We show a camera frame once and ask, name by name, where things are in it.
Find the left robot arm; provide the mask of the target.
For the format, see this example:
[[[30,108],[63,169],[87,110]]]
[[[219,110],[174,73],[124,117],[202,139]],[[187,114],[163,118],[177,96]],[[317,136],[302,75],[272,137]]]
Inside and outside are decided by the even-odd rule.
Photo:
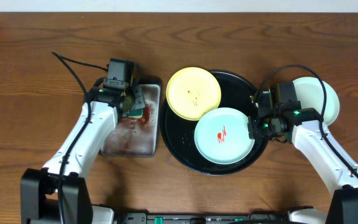
[[[91,203],[86,180],[107,136],[144,101],[138,64],[113,58],[106,71],[83,91],[80,117],[60,149],[21,177],[22,223],[113,223],[113,209]]]

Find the green yellow sponge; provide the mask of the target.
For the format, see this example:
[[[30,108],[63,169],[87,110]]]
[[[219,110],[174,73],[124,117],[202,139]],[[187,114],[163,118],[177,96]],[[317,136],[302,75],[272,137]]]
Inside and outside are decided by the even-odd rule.
[[[144,100],[142,86],[140,84],[140,78],[142,77],[142,74],[138,64],[135,64],[134,71],[137,72],[132,82],[134,104],[132,105],[132,108],[127,113],[124,113],[124,116],[130,118],[141,118],[145,108],[145,100]]]

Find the yellow plate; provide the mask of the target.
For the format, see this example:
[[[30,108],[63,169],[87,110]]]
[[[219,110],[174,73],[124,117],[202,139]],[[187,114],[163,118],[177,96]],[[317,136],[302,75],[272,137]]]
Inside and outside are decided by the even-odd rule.
[[[170,109],[189,121],[198,121],[209,111],[218,108],[221,95],[221,87],[215,76],[198,67],[177,71],[166,87]]]

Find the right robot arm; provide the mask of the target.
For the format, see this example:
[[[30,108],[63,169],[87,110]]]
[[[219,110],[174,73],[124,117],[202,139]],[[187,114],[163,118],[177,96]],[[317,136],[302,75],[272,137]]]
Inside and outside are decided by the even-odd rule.
[[[327,91],[276,88],[258,91],[250,100],[257,114],[249,118],[249,136],[284,137],[309,160],[332,195],[328,212],[298,208],[288,211],[288,222],[358,223],[358,165],[325,123]]]

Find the light blue plate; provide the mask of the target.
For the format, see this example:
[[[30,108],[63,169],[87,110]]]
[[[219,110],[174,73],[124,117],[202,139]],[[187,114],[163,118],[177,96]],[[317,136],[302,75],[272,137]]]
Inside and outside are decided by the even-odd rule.
[[[195,146],[208,161],[228,165],[250,154],[255,140],[249,137],[248,117],[233,108],[206,113],[194,131]]]
[[[314,108],[318,113],[323,109],[324,94],[321,84],[317,78],[301,77],[293,80],[298,100],[302,108]],[[324,122],[329,126],[335,122],[340,111],[340,102],[334,89],[323,82],[326,89],[327,99],[324,111]]]

